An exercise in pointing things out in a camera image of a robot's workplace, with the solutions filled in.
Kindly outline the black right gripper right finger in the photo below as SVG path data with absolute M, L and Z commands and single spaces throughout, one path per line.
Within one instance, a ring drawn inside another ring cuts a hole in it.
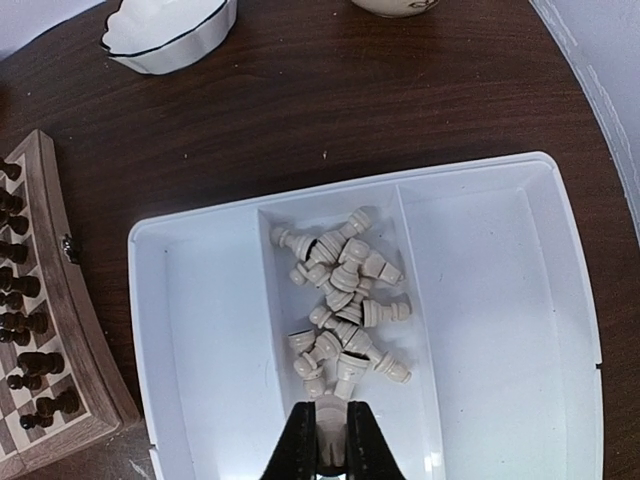
M 348 403 L 346 435 L 348 479 L 405 479 L 366 402 Z

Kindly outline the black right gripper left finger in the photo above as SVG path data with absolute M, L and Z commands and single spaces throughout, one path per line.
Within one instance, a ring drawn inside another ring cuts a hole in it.
M 290 412 L 262 479 L 315 479 L 316 466 L 315 403 L 298 402 Z

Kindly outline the white chess piece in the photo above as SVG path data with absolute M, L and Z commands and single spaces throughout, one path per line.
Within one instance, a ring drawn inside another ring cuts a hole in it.
M 344 466 L 347 402 L 333 394 L 325 394 L 316 399 L 315 412 L 320 463 L 323 466 Z

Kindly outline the pile of white chess pieces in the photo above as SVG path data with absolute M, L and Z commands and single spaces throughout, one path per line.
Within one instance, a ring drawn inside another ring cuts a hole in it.
M 271 243 L 297 259 L 290 280 L 323 293 L 323 302 L 308 316 L 314 327 L 287 336 L 296 355 L 293 368 L 313 400 L 325 394 L 350 400 L 368 369 L 400 384 L 412 377 L 409 367 L 379 349 L 368 333 L 411 315 L 405 302 L 384 305 L 371 297 L 376 282 L 395 286 L 403 279 L 396 266 L 359 238 L 371 227 L 369 215 L 357 209 L 339 228 L 318 237 L 283 227 L 270 232 Z

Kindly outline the wooden chess board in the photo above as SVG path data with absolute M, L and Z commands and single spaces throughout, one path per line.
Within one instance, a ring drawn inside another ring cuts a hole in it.
M 140 419 L 88 293 L 54 142 L 34 130 L 1 162 L 1 476 Z

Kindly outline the dark chess pieces row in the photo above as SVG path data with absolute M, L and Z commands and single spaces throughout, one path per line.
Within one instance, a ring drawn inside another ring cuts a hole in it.
M 2 227 L 1 241 L 25 246 L 27 256 L 21 264 L 2 260 L 1 266 L 10 269 L 14 277 L 37 278 L 40 290 L 34 297 L 3 290 L 1 314 L 44 319 L 46 329 L 41 333 L 33 330 L 15 333 L 7 327 L 1 329 L 1 336 L 5 339 L 1 343 L 1 454 L 3 456 L 10 456 L 61 433 L 86 413 L 84 406 L 80 405 L 72 413 L 58 410 L 51 419 L 42 420 L 39 419 L 36 410 L 38 399 L 54 399 L 65 391 L 77 389 L 69 360 L 64 361 L 61 372 L 43 375 L 32 380 L 26 378 L 26 374 L 17 363 L 17 357 L 22 353 L 58 353 L 65 356 L 66 352 L 51 304 L 50 288 L 44 283 L 43 268 L 40 263 L 40 255 L 45 252 L 47 246 L 40 241 L 40 235 L 46 232 L 46 228 L 51 223 L 39 220 L 32 213 L 34 197 L 29 192 L 27 156 L 21 154 L 14 162 L 21 168 L 20 176 L 16 180 L 10 180 L 2 174 L 1 187 L 24 200 L 25 206 L 18 215 L 26 218 L 29 226 L 24 234 L 16 233 L 8 225 Z M 26 429 L 20 423 L 23 416 L 39 419 L 38 423 Z

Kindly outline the white plastic divided tray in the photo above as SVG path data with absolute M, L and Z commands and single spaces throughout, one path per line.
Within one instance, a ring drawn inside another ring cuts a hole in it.
M 601 347 L 543 152 L 138 222 L 136 361 L 160 479 L 257 479 L 295 404 L 367 403 L 407 479 L 598 479 Z

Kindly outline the white scalloped bowl black rim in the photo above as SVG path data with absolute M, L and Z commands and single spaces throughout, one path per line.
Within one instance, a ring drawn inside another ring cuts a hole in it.
M 142 75 L 184 69 L 217 49 L 237 19 L 236 1 L 123 1 L 108 16 L 101 47 Z

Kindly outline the cream round bowl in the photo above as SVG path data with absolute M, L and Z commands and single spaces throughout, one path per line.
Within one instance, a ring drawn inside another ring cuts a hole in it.
M 352 3 L 383 18 L 407 18 L 427 12 L 439 0 L 352 0 Z

